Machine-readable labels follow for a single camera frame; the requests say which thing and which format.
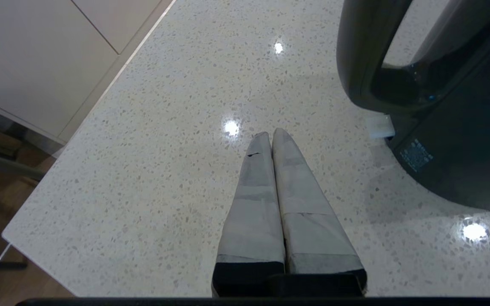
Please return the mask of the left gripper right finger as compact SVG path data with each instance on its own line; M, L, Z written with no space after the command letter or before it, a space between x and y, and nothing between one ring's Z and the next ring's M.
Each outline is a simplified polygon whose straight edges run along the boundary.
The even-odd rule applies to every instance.
M364 296L365 267L298 145L282 128L273 134L272 157L287 273L300 290Z

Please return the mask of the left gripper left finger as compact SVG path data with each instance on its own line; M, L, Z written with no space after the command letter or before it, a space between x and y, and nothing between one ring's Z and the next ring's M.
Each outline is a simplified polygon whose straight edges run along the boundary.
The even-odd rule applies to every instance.
M270 294L273 277L285 273L285 246L270 136L255 134L224 221L212 275L217 298Z

